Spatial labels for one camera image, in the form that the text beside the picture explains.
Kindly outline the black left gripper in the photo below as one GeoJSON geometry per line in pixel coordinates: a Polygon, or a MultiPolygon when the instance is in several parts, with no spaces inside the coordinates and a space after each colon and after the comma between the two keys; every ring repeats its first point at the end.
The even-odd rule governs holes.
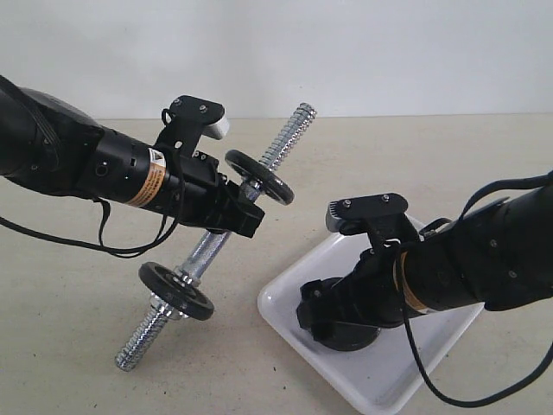
{"type": "Polygon", "coordinates": [[[77,194],[252,238],[264,210],[218,167],[219,161],[204,153],[189,156],[107,127],[75,135],[77,194]]]}

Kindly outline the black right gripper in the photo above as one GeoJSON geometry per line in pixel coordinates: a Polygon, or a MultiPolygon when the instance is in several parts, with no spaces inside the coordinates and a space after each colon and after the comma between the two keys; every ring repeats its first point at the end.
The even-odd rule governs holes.
{"type": "Polygon", "coordinates": [[[344,322],[379,328],[402,325],[403,305],[393,274],[396,252],[394,247],[379,254],[364,251],[345,277],[304,284],[296,308],[300,328],[318,342],[343,342],[344,322]]]}

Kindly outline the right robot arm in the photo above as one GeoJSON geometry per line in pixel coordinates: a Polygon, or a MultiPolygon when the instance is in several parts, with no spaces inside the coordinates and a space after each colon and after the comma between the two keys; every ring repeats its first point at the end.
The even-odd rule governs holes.
{"type": "Polygon", "coordinates": [[[506,179],[476,191],[455,219],[416,227],[396,193],[332,201],[327,228],[369,246],[342,277],[301,289],[299,326],[340,351],[382,329],[481,304],[516,309],[552,296],[552,176],[506,179]]]}

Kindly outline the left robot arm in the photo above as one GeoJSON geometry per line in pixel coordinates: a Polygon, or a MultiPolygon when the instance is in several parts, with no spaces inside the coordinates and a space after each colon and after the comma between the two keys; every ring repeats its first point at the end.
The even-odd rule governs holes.
{"type": "Polygon", "coordinates": [[[252,237],[264,211],[195,147],[223,138],[223,105],[181,95],[153,144],[95,121],[61,99],[1,79],[1,175],[44,195],[115,201],[178,223],[252,237]]]}

